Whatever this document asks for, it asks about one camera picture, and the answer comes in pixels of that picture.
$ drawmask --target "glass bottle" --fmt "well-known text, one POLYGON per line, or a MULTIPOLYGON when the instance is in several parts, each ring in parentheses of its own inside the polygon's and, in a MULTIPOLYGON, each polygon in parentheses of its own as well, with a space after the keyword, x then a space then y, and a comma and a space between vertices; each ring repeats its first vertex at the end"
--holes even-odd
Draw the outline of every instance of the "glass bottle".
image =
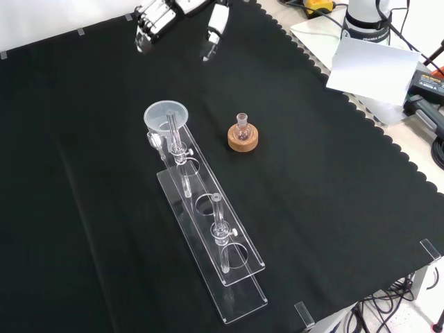
POLYGON ((246 141, 251 138, 251 135, 253 134, 253 129, 251 126, 247 123, 247 114, 246 113, 239 113, 237 115, 237 125, 234 127, 233 134, 234 137, 246 141))

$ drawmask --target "table leg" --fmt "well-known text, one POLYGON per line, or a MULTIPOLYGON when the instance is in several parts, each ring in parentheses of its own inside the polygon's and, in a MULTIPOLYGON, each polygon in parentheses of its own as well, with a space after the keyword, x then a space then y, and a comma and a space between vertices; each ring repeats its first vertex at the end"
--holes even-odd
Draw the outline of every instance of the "table leg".
POLYGON ((413 278, 413 282, 411 285, 411 293, 413 294, 413 299, 418 299, 419 293, 422 289, 422 285, 424 284, 424 279, 429 270, 430 265, 426 265, 421 269, 418 269, 415 272, 415 277, 413 278))

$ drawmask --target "yellow device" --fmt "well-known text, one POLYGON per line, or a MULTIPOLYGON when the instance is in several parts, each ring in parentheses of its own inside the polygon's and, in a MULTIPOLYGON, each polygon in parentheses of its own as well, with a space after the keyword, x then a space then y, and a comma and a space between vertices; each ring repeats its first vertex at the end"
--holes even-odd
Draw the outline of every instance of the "yellow device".
MULTIPOLYGON (((331 13, 335 7, 334 2, 328 0, 303 0, 303 5, 315 10, 319 10, 324 14, 331 13)), ((306 8, 303 9, 308 19, 320 16, 319 14, 315 13, 313 10, 306 8)))

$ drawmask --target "wooden base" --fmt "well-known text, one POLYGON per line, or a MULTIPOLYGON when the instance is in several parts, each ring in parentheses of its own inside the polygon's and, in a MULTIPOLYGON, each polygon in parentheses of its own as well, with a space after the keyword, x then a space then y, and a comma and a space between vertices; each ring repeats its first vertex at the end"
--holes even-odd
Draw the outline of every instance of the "wooden base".
POLYGON ((253 135, 248 140, 239 140, 233 135, 233 130, 236 127, 236 124, 231 126, 228 130, 228 144, 231 149, 234 151, 239 151, 240 153, 246 153, 247 151, 252 151, 256 148, 257 143, 259 141, 259 132, 257 132, 257 128, 252 124, 249 124, 253 129, 253 135))

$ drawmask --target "black tablecloth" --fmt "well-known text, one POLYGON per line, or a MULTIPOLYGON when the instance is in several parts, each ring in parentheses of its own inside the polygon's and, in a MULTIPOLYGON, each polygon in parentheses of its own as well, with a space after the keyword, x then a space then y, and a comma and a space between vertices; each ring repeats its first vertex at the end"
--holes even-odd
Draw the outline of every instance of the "black tablecloth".
POLYGON ((0 62, 0 323, 4 332, 298 332, 444 251, 435 186, 253 3, 199 59, 211 8, 148 56, 123 17, 0 62), (171 99, 266 263, 269 304, 217 316, 157 183, 143 113, 171 99), (246 112, 248 154, 226 133, 246 112))

